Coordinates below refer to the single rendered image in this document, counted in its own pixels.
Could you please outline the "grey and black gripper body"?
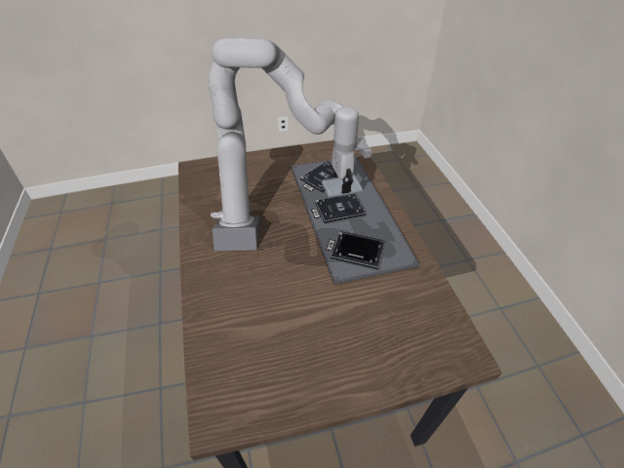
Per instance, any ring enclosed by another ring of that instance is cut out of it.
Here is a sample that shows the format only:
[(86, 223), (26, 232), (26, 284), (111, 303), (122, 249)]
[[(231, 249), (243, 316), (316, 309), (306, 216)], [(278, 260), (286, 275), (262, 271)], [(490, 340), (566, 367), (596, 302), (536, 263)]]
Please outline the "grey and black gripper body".
[[(337, 176), (342, 179), (347, 175), (346, 170), (350, 169), (353, 176), (354, 172), (354, 151), (340, 152), (333, 148), (331, 164)], [(338, 152), (338, 153), (337, 153)]]

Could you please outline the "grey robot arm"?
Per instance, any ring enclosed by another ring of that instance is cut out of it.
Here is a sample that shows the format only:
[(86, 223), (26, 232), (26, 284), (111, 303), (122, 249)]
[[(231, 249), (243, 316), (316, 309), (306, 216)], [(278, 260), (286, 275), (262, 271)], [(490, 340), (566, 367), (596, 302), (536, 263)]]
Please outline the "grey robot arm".
[(313, 109), (302, 91), (304, 73), (275, 43), (267, 39), (222, 38), (214, 43), (212, 55), (209, 87), (218, 134), (222, 211), (211, 213), (211, 217), (220, 218), (220, 225), (242, 227), (254, 223), (250, 216), (245, 134), (235, 87), (241, 67), (262, 68), (286, 93), (292, 115), (307, 131), (320, 135), (334, 125), (333, 147), (337, 151), (359, 150), (364, 158), (371, 157), (364, 139), (357, 138), (358, 111), (330, 99)]

